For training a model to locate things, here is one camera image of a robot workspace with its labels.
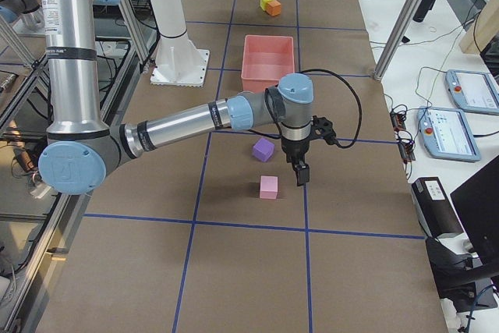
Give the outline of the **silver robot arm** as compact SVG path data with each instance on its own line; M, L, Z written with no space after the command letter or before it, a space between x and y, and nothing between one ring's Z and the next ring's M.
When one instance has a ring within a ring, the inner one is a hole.
M243 92L137 124L124 120L123 90L104 120L97 78L95 0L41 0L53 119L38 159L42 181L60 193L82 195L117 168L159 147L216 129L247 130L273 123L299 185L310 179L305 156L312 131L313 84L292 73L261 94Z

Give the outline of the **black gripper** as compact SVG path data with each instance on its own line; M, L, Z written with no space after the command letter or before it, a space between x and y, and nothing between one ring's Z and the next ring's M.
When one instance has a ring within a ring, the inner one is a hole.
M285 153L286 162L292 164L293 171L296 174L296 185L305 186L310 181L310 167L305 162L305 156L310 149L310 141L290 140L281 138L281 149Z

